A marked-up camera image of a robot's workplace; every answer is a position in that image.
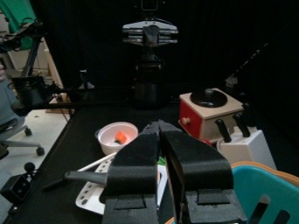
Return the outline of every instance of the white floor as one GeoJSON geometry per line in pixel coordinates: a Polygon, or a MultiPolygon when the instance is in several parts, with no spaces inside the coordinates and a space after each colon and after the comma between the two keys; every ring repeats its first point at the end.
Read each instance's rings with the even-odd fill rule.
{"type": "Polygon", "coordinates": [[[47,113],[45,110],[33,110],[25,117],[25,124],[32,130],[32,135],[25,136],[23,132],[15,135],[11,141],[40,143],[44,148],[44,156],[36,155],[36,147],[9,147],[9,154],[0,160],[0,170],[11,172],[12,175],[24,174],[24,164],[32,162],[39,168],[52,145],[67,124],[61,113],[47,113]]]}

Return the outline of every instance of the red box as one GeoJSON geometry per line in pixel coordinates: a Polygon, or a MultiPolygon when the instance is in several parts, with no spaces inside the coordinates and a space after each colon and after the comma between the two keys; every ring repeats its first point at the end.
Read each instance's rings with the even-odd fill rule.
{"type": "Polygon", "coordinates": [[[234,132],[234,126],[236,126],[232,115],[243,110],[242,102],[234,99],[230,95],[224,95],[228,97],[228,102],[224,106],[218,108],[204,108],[192,103],[191,93],[180,95],[179,123],[192,137],[208,140],[212,143],[216,143],[218,140],[222,139],[215,121],[218,119],[224,121],[228,133],[231,134],[234,132]]]}

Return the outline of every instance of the office chair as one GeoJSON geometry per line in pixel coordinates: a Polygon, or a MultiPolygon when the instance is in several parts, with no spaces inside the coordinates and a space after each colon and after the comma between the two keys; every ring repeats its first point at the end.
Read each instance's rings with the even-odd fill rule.
{"type": "Polygon", "coordinates": [[[37,156],[44,155],[44,148],[39,143],[25,143],[8,141],[8,139],[24,131],[24,134],[29,136],[32,134],[31,129],[24,125],[24,117],[19,116],[11,109],[11,105],[16,102],[16,96],[13,90],[9,88],[9,81],[5,78],[0,82],[0,159],[8,155],[8,147],[37,147],[37,156]]]}

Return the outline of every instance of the white bowl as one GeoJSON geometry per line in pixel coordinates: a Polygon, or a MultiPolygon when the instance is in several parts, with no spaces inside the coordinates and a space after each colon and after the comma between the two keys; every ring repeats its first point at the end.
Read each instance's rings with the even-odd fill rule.
{"type": "Polygon", "coordinates": [[[103,127],[97,132],[97,141],[105,155],[119,152],[137,137],[137,128],[129,122],[113,122],[103,127]],[[116,143],[116,134],[121,131],[125,135],[125,142],[116,143]]]}

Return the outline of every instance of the black table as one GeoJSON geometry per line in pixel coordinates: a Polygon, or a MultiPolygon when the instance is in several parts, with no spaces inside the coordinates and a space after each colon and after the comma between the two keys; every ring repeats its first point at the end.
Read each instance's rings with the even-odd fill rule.
{"type": "MultiPolygon", "coordinates": [[[[67,171],[76,171],[105,156],[95,138],[97,129],[113,122],[129,122],[140,131],[149,122],[159,119],[179,127],[177,103],[159,109],[115,105],[81,108],[76,111],[41,163],[41,174],[37,174],[32,182],[28,198],[5,223],[100,223],[101,216],[75,204],[84,182],[73,181],[49,192],[44,192],[43,187],[61,178],[67,171]]],[[[160,222],[164,223],[172,217],[171,206],[163,211],[161,216],[160,222]]]]}

